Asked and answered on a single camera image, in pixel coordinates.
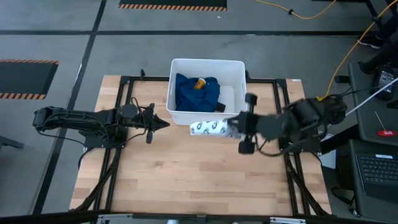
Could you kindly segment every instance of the blue cloth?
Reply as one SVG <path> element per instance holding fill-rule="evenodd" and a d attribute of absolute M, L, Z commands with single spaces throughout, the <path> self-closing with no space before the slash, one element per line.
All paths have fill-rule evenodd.
<path fill-rule="evenodd" d="M 175 105 L 177 111 L 214 112 L 220 96 L 220 85 L 216 78 L 205 78 L 201 90 L 193 87 L 199 78 L 187 78 L 177 74 L 175 79 Z"/>

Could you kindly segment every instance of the yellow object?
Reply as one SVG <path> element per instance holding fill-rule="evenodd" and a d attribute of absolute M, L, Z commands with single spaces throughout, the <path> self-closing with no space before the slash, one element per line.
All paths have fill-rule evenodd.
<path fill-rule="evenodd" d="M 396 4 L 398 2 L 398 0 L 393 1 L 390 5 L 388 5 L 377 17 L 380 18 L 392 5 Z M 359 38 L 359 40 L 357 40 L 357 42 L 354 44 L 354 46 L 351 48 L 351 50 L 349 50 L 349 52 L 346 54 L 346 56 L 344 57 L 343 61 L 339 64 L 339 66 L 337 67 L 335 73 L 333 74 L 330 82 L 329 82 L 329 87 L 328 90 L 326 91 L 325 96 L 323 97 L 319 97 L 317 96 L 317 99 L 319 101 L 322 101 L 323 99 L 325 99 L 330 92 L 330 88 L 331 88 L 331 84 L 333 83 L 333 80 L 336 77 L 336 74 L 338 73 L 338 70 L 341 68 L 341 66 L 344 64 L 344 62 L 347 60 L 348 56 L 352 53 L 352 51 L 355 49 L 355 47 L 358 45 L 358 42 L 361 41 L 363 39 L 363 37 L 369 32 L 369 30 L 373 27 L 374 22 L 372 22 L 372 24 L 366 29 L 366 31 L 362 34 L 361 38 Z"/>
<path fill-rule="evenodd" d="M 283 6 L 278 5 L 278 4 L 269 3 L 269 2 L 260 1 L 260 0 L 255 0 L 255 1 L 261 2 L 261 3 L 264 3 L 264 4 L 267 4 L 267 5 L 270 5 L 270 6 L 278 7 L 278 8 L 280 8 L 280 9 L 283 9 L 283 10 L 287 11 L 287 12 L 290 11 L 290 9 L 287 9 L 287 8 L 285 8 L 285 7 L 283 7 Z M 332 6 L 335 2 L 336 2 L 336 0 L 334 0 L 332 3 L 330 3 L 329 6 L 326 7 L 322 12 L 320 12 L 320 13 L 318 13 L 317 15 L 312 16 L 312 17 L 302 17 L 302 16 L 297 15 L 297 14 L 294 13 L 294 12 L 292 12 L 292 14 L 295 15 L 295 16 L 297 16 L 297 17 L 299 17 L 299 18 L 301 18 L 301 19 L 313 19 L 313 18 L 315 18 L 315 17 L 318 17 L 318 16 L 322 15 L 322 14 L 323 14 L 326 10 L 328 10 L 328 9 L 330 8 L 330 6 Z M 392 5 L 397 4 L 397 2 L 398 2 L 398 0 L 393 1 L 393 2 L 392 2 L 390 5 L 388 5 L 377 17 L 380 18 Z M 355 49 L 355 47 L 358 46 L 358 42 L 361 41 L 361 40 L 363 39 L 363 37 L 369 32 L 369 30 L 373 27 L 373 25 L 374 25 L 374 22 L 372 22 L 372 24 L 366 29 L 366 31 L 362 34 L 361 38 L 359 38 L 359 40 L 357 40 L 357 42 L 354 44 L 354 46 L 351 48 L 351 50 L 349 50 L 349 52 L 346 54 L 346 56 L 344 57 L 343 61 L 337 66 L 337 69 L 336 69 L 335 73 L 333 74 L 333 76 L 332 76 L 332 78 L 331 78 L 331 80 L 330 80 L 330 82 L 329 82 L 328 90 L 326 91 L 325 96 L 323 96 L 323 97 L 317 96 L 317 99 L 318 99 L 319 101 L 322 101 L 323 99 L 325 99 L 325 98 L 329 95 L 330 88 L 331 88 L 331 84 L 333 83 L 333 80 L 335 79 L 335 77 L 336 77 L 338 71 L 340 70 L 341 66 L 342 66 L 342 65 L 344 64 L 344 62 L 347 60 L 348 56 L 351 55 L 351 53 L 353 52 L 353 50 Z"/>
<path fill-rule="evenodd" d="M 195 84 L 195 86 L 193 87 L 196 90 L 201 90 L 203 89 L 203 87 L 205 87 L 206 85 L 206 81 L 202 78 L 199 78 L 199 80 L 197 81 L 197 83 Z"/>
<path fill-rule="evenodd" d="M 287 9 L 287 8 L 285 8 L 285 7 L 283 7 L 283 6 L 278 5 L 278 4 L 269 3 L 269 2 L 260 1 L 260 0 L 255 0 L 255 1 L 261 2 L 261 3 L 263 3 L 263 4 L 267 4 L 267 5 L 270 5 L 270 6 L 278 7 L 278 8 L 280 8 L 280 9 L 283 9 L 283 10 L 287 11 L 287 12 L 290 11 L 290 9 Z M 295 16 L 297 16 L 297 17 L 300 18 L 300 19 L 313 19 L 313 18 L 316 18 L 316 17 L 322 15 L 324 12 L 326 12 L 326 10 L 328 10 L 328 9 L 330 8 L 330 6 L 332 6 L 336 1 L 337 1 L 337 0 L 334 0 L 334 1 L 333 1 L 332 3 L 330 3 L 330 4 L 328 5 L 328 7 L 326 7 L 322 12 L 319 12 L 318 14 L 316 14 L 315 16 L 312 16 L 312 17 L 302 17 L 302 16 L 300 16 L 300 15 L 297 15 L 295 12 L 292 12 L 292 14 L 295 15 Z"/>

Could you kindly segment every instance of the white patterned cloth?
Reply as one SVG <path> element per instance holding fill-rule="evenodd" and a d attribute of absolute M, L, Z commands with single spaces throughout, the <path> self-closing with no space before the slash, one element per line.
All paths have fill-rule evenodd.
<path fill-rule="evenodd" d="M 222 136 L 233 139 L 241 139 L 244 134 L 238 132 L 235 127 L 228 125 L 227 119 L 219 121 L 201 121 L 191 124 L 191 135 Z"/>

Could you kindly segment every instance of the red button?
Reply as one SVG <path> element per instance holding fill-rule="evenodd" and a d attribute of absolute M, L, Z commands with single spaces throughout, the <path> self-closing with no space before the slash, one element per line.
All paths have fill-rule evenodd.
<path fill-rule="evenodd" d="M 388 130 L 379 131 L 377 134 L 384 137 L 391 137 L 397 135 L 395 131 L 388 131 Z"/>

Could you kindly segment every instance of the laptop keyboard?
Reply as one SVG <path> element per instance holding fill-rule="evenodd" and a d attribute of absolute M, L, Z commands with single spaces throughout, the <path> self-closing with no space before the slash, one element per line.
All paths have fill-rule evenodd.
<path fill-rule="evenodd" d="M 375 154 L 357 154 L 363 182 L 398 185 L 398 160 L 377 158 Z"/>

